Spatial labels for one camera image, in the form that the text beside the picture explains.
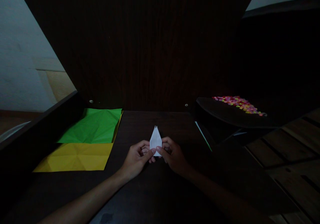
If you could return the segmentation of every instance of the green paper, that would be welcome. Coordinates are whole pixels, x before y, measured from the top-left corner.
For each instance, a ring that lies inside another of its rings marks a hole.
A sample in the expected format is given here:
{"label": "green paper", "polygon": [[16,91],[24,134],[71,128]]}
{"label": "green paper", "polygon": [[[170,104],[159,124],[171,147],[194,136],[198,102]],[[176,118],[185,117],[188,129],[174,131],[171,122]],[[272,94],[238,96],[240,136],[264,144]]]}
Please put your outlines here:
{"label": "green paper", "polygon": [[111,143],[114,129],[120,119],[121,109],[90,109],[85,116],[70,127],[58,143]]}

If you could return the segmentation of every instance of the creased paper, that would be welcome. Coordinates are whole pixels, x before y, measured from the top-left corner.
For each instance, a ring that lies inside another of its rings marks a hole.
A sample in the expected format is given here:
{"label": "creased paper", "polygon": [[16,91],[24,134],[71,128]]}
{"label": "creased paper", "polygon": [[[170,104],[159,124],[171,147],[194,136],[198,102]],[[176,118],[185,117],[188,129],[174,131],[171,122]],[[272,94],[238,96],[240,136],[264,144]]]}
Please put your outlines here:
{"label": "creased paper", "polygon": [[[150,150],[152,148],[156,148],[157,146],[162,147],[162,140],[161,140],[161,136],[158,130],[158,127],[155,126],[151,139],[150,139]],[[158,152],[156,152],[153,156],[161,156]]]}

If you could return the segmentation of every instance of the yellow paper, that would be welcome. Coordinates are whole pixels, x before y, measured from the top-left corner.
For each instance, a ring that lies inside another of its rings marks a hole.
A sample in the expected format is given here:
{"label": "yellow paper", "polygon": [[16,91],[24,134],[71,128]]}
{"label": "yellow paper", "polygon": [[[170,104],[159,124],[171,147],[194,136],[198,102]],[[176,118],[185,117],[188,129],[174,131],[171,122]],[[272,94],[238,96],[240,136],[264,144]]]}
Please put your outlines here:
{"label": "yellow paper", "polygon": [[118,132],[121,117],[114,130],[112,143],[64,143],[45,157],[33,172],[104,170]]}

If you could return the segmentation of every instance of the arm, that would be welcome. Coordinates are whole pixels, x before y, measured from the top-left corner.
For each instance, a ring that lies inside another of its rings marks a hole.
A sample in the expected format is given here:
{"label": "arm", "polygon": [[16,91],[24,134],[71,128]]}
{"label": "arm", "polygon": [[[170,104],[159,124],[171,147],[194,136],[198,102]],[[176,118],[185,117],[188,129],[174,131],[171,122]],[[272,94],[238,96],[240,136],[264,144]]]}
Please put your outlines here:
{"label": "arm", "polygon": [[177,174],[192,182],[222,211],[232,223],[273,223],[271,219],[222,186],[195,171],[186,161],[181,148],[169,137],[162,138],[157,151]]}
{"label": "arm", "polygon": [[149,150],[149,146],[149,141],[131,146],[122,167],[114,175],[39,223],[87,223],[116,191],[142,171],[147,161],[155,161],[153,154],[156,150]]}

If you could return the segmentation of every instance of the right hand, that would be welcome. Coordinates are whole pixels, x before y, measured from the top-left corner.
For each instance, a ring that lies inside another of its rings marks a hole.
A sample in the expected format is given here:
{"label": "right hand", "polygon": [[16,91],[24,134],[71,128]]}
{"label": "right hand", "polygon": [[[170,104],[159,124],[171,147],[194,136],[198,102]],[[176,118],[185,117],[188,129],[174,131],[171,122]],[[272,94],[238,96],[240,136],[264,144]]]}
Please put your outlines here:
{"label": "right hand", "polygon": [[162,138],[162,148],[157,146],[157,152],[162,155],[165,162],[170,168],[182,177],[186,177],[193,168],[188,164],[181,151],[180,146],[175,143],[170,137]]}

